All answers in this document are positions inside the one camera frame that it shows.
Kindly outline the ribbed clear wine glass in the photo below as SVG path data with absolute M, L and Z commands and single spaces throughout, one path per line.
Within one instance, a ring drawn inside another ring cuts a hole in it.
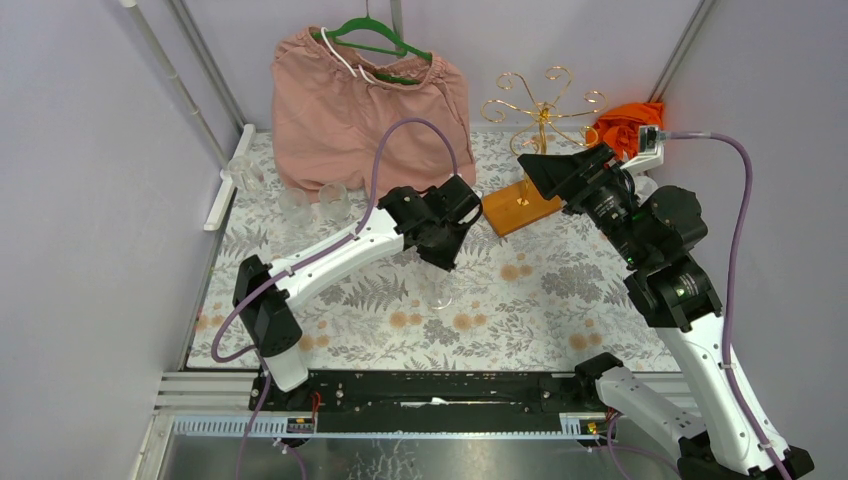
M 299 188 L 284 189 L 277 199 L 284 219 L 296 227 L 306 227 L 313 221 L 312 204 L 305 191 Z

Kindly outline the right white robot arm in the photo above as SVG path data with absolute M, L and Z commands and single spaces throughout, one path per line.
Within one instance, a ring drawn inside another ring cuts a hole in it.
M 614 151 L 599 144 L 573 155 L 518 159 L 545 199 L 584 214 L 623 258 L 628 296 L 675 359 L 695 401 L 674 404 L 602 354 L 576 367 L 575 402 L 604 406 L 662 445 L 684 479 L 798 479 L 811 455 L 787 443 L 769 421 L 725 335 L 726 320 L 707 273 L 691 256 L 707 226 L 694 193 L 663 186 L 648 198 Z

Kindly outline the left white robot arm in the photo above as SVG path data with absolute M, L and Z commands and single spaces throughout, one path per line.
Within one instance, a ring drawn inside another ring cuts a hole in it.
M 309 370 L 295 313 L 306 302 L 378 260 L 412 249 L 424 263 L 450 272 L 482 200 L 460 177 L 418 192 L 396 187 L 357 223 L 284 259 L 253 255 L 239 266 L 233 307 L 251 337 L 272 398 L 288 411 L 309 401 Z

